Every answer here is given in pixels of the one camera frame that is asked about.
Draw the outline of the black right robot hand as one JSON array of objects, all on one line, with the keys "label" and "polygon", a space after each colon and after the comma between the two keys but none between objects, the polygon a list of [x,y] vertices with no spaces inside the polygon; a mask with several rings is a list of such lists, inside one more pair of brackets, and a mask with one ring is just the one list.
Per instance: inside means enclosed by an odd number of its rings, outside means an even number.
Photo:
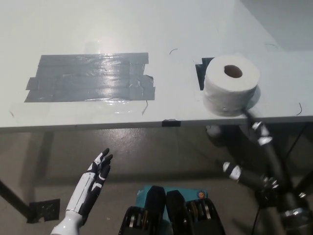
[{"label": "black right robot hand", "polygon": [[286,163],[274,148],[273,136],[265,123],[257,120],[251,112],[243,110],[243,114],[265,156],[268,172],[261,176],[230,162],[223,163],[223,172],[230,179],[252,189],[261,208],[276,207],[282,213],[300,207]]}]

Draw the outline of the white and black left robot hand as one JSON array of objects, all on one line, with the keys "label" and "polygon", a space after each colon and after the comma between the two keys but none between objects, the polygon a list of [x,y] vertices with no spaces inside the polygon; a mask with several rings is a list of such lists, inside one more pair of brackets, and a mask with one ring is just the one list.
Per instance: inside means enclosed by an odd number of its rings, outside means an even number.
[{"label": "white and black left robot hand", "polygon": [[65,217],[53,228],[52,235],[80,233],[108,177],[113,157],[109,151],[107,148],[101,152],[82,174],[67,205]]}]

